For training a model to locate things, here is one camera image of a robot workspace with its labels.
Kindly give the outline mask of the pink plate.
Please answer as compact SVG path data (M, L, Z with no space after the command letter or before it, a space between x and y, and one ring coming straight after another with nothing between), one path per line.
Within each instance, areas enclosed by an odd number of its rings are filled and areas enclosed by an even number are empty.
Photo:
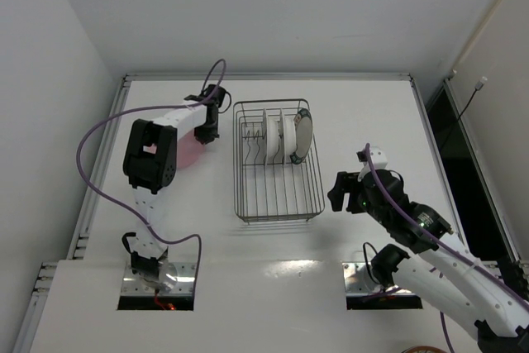
M206 150L206 145L200 142L190 131L177 142L176 165L177 170L186 169L198 161Z

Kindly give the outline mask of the white plate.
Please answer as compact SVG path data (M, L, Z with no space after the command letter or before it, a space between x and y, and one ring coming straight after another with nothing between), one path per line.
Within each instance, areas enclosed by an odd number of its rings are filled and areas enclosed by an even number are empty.
M279 119L269 113L267 109L263 111L262 132L264 140L264 163L272 164L280 147Z
M282 139L282 145L284 149L284 160L296 150L296 127L294 119L280 111L280 137Z

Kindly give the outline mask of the blue rimmed patterned plate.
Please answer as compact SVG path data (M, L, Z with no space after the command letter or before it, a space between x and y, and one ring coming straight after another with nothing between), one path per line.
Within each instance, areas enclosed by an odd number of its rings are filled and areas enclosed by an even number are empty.
M300 165L307 157L313 138L313 120L311 112L301 107L298 109L294 119L296 147L289 156L295 165Z

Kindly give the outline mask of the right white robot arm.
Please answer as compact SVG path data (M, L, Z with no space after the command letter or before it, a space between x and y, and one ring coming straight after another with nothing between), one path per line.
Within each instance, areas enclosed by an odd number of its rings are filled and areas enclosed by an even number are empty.
M366 145L361 171L341 171L327 197L335 212L365 213L394 240L369 263L377 285L415 293L467 331L482 352L528 350L528 301L484 268L435 209L409 199L385 153Z

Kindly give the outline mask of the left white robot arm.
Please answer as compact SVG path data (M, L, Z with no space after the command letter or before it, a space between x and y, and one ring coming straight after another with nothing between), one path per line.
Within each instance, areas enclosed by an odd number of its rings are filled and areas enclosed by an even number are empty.
M220 108L230 98L224 88L210 84L200 94L187 96L179 109L133 122L123 172L132 187L141 225L125 234L122 243L130 254L134 273L159 278L169 248L169 239L162 236L169 225L167 188L178 169L192 165L205 145L219 138Z

